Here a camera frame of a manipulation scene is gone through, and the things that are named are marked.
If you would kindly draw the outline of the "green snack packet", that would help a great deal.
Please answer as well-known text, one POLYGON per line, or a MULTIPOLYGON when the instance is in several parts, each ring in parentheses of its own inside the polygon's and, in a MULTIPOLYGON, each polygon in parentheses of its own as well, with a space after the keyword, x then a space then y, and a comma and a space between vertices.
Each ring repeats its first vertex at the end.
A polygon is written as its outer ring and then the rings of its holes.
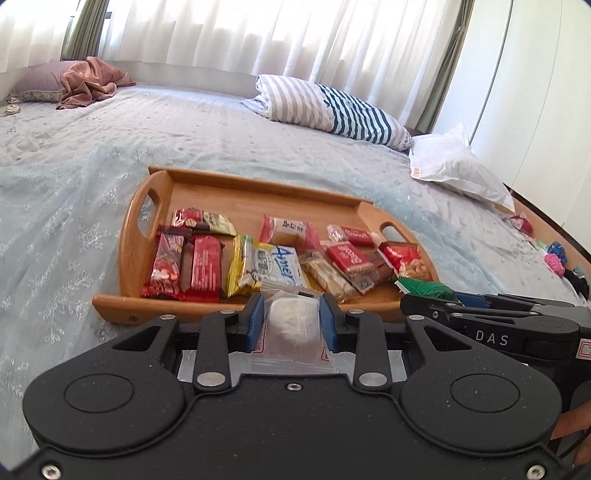
POLYGON ((448 301, 457 301, 456 292, 440 282, 424 281, 415 278, 399 277, 394 281, 403 294, 435 298, 448 301))

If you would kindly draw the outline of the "red gold peanut packet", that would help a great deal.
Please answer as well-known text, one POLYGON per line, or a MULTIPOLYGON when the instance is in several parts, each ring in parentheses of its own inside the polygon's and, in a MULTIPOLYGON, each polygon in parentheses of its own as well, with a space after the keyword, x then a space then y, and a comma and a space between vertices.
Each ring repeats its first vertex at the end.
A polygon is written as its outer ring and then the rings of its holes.
POLYGON ((419 254, 417 245, 386 241, 380 245, 379 250, 399 277, 432 280, 431 272, 419 254))

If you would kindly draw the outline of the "red chocolate bar wrapper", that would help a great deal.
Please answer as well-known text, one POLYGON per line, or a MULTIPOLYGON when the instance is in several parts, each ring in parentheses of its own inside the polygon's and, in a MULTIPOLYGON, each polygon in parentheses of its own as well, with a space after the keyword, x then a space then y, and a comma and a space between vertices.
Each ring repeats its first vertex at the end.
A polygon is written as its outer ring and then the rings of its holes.
POLYGON ((181 300, 217 303, 222 290, 222 244, 211 235, 189 239, 181 256, 181 300))

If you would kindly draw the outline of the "red Biscoff biscuit pack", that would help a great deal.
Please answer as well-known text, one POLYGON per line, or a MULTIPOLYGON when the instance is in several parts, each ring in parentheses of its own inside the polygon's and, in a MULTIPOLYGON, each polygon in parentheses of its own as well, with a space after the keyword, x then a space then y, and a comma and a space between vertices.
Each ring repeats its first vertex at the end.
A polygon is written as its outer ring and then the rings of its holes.
POLYGON ((379 270, 369 257, 349 241, 322 241, 325 256, 346 280, 365 295, 379 285, 379 270))

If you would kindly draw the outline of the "white cream candy bar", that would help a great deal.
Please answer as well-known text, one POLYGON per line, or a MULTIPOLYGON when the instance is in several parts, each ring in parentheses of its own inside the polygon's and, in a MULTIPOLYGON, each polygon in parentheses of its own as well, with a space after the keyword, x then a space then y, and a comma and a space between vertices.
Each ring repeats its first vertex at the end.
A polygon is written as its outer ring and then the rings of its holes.
POLYGON ((322 253, 312 251, 298 256, 304 271, 315 280, 326 294, 332 295, 338 303, 345 303, 358 296, 358 291, 342 273, 332 266, 322 253))

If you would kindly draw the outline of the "clear rice cake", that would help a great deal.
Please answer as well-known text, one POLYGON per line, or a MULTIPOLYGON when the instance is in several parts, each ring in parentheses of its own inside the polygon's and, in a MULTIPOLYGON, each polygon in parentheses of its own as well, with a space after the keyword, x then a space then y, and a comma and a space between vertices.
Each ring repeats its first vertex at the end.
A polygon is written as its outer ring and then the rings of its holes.
POLYGON ((263 328, 252 353, 252 371, 267 375, 335 372, 322 334, 318 296, 266 292, 263 328))

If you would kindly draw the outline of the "red-brown wafer bar wrapper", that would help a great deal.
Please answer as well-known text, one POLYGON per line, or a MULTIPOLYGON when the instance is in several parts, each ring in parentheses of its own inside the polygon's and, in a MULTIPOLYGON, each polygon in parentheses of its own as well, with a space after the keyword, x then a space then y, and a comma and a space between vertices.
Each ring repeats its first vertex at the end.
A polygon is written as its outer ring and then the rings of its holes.
POLYGON ((156 237, 155 256, 148 280, 142 286, 141 297, 182 300, 182 256, 187 234, 160 225, 156 237))

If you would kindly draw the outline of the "yellow white snack packet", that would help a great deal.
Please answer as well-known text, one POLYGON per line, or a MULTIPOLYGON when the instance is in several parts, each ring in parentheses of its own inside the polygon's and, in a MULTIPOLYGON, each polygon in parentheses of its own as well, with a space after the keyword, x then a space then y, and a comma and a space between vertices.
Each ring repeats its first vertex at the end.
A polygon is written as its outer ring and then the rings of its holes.
POLYGON ((263 283, 308 288, 297 250, 256 242, 249 235, 232 241, 232 259, 228 267, 225 294, 245 296, 257 292, 263 283))

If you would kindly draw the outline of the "gold red cherry candy packet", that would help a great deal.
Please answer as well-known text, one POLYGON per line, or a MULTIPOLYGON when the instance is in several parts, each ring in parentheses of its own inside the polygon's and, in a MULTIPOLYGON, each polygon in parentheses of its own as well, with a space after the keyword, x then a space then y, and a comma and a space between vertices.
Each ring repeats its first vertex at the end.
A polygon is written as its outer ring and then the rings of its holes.
POLYGON ((235 225, 228 217, 193 207, 177 209, 171 217, 171 226, 188 228, 193 232, 235 236, 235 225))

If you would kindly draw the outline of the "red clear pastry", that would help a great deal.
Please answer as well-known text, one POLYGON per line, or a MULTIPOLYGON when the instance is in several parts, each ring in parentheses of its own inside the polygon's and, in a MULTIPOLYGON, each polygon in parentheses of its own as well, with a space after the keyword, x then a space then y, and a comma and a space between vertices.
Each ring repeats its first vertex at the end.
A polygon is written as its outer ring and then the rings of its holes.
POLYGON ((321 248, 315 226, 307 221, 284 219, 264 215, 259 242, 280 246, 290 246, 297 251, 315 251, 321 248))

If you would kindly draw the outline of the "brown almond chocolate bar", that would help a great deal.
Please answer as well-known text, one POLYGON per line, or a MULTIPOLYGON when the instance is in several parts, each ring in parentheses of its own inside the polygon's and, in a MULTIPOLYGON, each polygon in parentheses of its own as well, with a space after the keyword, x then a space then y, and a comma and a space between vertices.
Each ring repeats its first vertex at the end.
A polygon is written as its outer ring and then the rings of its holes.
POLYGON ((382 285, 396 277, 394 269, 386 262, 373 262, 370 279, 375 285, 382 285))

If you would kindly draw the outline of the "white pillow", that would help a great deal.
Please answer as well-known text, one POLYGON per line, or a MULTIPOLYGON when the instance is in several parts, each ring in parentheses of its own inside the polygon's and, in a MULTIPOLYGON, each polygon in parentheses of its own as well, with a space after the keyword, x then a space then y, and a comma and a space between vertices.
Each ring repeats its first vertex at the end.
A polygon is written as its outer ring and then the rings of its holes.
POLYGON ((411 177, 514 213, 512 195, 504 183, 473 153, 463 124, 443 134, 415 136, 409 153, 411 177))

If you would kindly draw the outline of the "wooden bamboo serving tray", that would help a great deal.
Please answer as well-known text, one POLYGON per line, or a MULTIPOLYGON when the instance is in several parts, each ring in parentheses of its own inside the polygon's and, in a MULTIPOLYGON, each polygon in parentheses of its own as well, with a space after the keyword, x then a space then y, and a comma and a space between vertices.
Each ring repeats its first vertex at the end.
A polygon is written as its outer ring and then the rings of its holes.
POLYGON ((132 194, 119 235, 118 292, 97 294, 92 304, 106 321, 138 325, 159 314, 173 314, 183 322, 197 322, 218 310, 242 310, 245 298, 219 303, 191 303, 141 297, 151 272, 160 225, 175 210, 197 207, 228 216, 240 234, 259 237, 266 215, 308 221, 321 238, 329 224, 380 233, 396 229, 408 242, 418 240, 399 219, 372 201, 348 195, 294 187, 245 177, 151 165, 147 177, 132 194))

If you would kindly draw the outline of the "light blue snowflake cloth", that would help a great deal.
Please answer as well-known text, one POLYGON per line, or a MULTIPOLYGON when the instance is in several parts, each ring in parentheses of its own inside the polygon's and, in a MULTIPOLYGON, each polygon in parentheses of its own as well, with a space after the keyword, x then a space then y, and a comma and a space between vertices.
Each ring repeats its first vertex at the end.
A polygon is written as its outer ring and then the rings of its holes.
POLYGON ((79 157, 1 167, 1 460, 14 467, 35 449, 21 411, 30 382, 112 339, 115 327, 92 308, 117 289, 119 231, 151 165, 197 169, 329 190, 374 200, 426 246, 443 282, 500 293, 495 264, 477 249, 493 212, 410 177, 407 160, 373 148, 327 154, 257 148, 194 153, 99 146, 79 157))

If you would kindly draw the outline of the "striped grey navy pillow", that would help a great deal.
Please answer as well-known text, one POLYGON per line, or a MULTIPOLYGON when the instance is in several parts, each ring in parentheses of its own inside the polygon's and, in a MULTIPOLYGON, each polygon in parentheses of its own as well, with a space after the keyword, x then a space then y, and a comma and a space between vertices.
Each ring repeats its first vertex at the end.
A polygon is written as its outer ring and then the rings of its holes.
POLYGON ((259 94, 242 104, 267 120, 294 124, 403 152, 411 134, 382 109, 344 91, 294 77, 256 77, 259 94))

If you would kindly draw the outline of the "white sheer curtain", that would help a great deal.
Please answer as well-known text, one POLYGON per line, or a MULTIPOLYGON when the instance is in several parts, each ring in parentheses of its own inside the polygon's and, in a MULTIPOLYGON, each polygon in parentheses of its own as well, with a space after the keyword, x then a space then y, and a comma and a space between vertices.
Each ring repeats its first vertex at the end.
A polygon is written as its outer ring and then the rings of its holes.
MULTIPOLYGON (((81 1, 5 1, 1 70, 62 60, 81 1)), ((109 1, 97 56, 329 85, 402 120, 423 111, 456 1, 109 1)))

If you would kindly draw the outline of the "pink crumpled blanket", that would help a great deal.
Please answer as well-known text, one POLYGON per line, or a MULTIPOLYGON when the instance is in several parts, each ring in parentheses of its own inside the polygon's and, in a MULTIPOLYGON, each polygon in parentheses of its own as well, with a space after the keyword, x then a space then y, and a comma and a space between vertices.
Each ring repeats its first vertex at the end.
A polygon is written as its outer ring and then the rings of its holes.
POLYGON ((135 85, 125 71, 97 57, 75 62, 61 74, 60 82, 58 109, 87 107, 112 98, 119 88, 135 85))

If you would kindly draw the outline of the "small object near pillow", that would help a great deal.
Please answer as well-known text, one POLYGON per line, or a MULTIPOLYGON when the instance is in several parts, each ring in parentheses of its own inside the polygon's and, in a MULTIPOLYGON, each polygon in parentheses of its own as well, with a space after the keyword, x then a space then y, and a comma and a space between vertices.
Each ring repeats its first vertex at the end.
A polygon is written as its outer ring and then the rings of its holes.
POLYGON ((11 116, 11 115, 18 114, 20 111, 21 111, 21 108, 19 105, 9 104, 0 110, 0 116, 1 117, 11 116))

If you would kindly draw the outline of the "purple pillow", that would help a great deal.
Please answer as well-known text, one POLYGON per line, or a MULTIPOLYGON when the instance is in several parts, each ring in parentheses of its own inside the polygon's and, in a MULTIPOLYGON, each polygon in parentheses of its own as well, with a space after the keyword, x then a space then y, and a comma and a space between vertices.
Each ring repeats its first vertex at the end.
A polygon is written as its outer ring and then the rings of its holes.
POLYGON ((58 103, 64 92, 61 76, 75 64, 76 61, 53 61, 34 67, 14 85, 5 99, 9 102, 58 103))

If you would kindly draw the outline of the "green drape curtain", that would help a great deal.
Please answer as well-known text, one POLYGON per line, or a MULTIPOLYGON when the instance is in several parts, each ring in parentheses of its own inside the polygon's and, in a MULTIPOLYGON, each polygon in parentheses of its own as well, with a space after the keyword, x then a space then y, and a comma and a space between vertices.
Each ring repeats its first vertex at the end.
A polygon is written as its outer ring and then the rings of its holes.
POLYGON ((84 60, 97 56, 108 5, 108 0, 84 0, 79 3, 64 37, 62 60, 84 60))

